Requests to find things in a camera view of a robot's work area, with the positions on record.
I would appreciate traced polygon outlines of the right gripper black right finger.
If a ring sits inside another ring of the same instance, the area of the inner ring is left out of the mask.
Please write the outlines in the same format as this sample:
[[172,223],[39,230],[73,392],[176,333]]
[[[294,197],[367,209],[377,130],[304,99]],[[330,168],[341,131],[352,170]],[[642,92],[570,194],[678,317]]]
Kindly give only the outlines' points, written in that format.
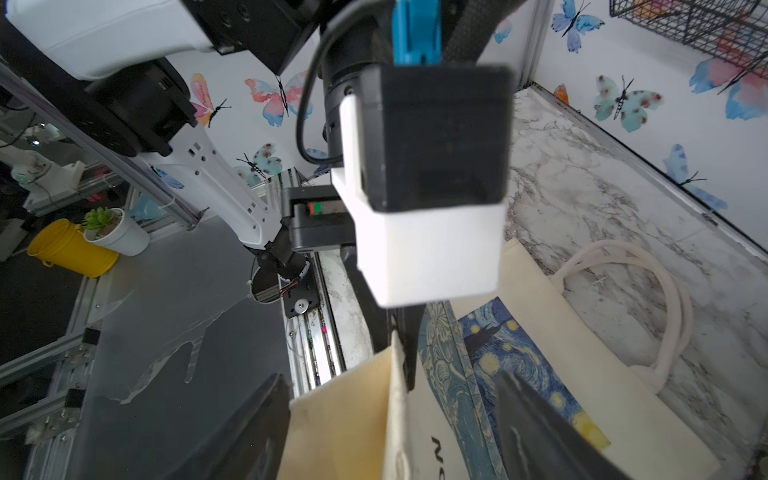
[[510,479],[625,479],[521,377],[496,380],[495,415]]

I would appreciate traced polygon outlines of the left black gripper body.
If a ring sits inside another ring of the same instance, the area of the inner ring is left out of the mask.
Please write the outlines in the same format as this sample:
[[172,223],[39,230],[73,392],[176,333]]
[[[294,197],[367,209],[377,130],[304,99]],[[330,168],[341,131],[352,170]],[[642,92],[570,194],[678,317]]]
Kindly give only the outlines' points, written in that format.
[[[325,94],[325,131],[332,169],[344,166],[340,120],[342,100],[360,89],[361,74],[366,69],[393,63],[391,19],[389,1],[331,1],[324,8],[320,38],[330,38],[331,43],[321,55],[320,78]],[[342,244],[339,256],[364,321],[363,336],[371,343],[372,351],[381,352],[389,345],[394,320],[413,320],[415,325],[406,329],[405,347],[406,358],[415,359],[416,336],[424,307],[390,310],[379,307],[357,268],[357,245]]]

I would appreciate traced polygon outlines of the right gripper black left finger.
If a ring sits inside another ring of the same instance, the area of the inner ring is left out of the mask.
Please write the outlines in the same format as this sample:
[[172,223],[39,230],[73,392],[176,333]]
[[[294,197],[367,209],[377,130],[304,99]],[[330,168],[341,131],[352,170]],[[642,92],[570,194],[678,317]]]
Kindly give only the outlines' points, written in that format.
[[270,375],[168,479],[275,479],[291,419],[284,376]]

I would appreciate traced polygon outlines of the starry night canvas tote bag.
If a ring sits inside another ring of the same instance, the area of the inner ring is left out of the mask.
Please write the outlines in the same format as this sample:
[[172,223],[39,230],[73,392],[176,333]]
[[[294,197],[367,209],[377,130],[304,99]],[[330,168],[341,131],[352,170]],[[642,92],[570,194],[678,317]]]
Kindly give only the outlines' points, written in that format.
[[[666,324],[649,365],[624,364],[564,298],[566,279],[605,264],[652,273],[665,299]],[[501,437],[503,374],[518,375],[544,408],[586,442],[591,453],[633,479],[706,479],[719,462],[659,397],[693,330],[686,288],[650,253],[623,241],[601,240],[546,275],[518,241],[501,256],[496,292],[453,303],[459,340],[488,418]]]

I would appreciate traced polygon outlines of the blue handled canvas tote bag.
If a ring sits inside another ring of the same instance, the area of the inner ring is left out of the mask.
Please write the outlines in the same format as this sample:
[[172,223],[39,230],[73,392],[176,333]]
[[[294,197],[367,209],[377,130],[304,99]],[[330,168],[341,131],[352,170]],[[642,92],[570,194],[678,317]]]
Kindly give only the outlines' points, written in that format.
[[427,306],[415,384],[399,341],[290,404],[280,479],[504,479],[461,325]]

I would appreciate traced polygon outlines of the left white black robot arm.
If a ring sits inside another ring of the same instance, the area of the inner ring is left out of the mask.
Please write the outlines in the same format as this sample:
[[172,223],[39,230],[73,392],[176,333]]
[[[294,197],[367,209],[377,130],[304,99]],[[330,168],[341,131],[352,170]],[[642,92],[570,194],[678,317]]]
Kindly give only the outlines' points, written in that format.
[[317,27],[347,42],[372,1],[5,1],[1,55],[71,124],[103,147],[190,181],[270,271],[288,276],[306,249],[225,162],[191,88],[169,62],[182,51],[249,51],[279,73]]

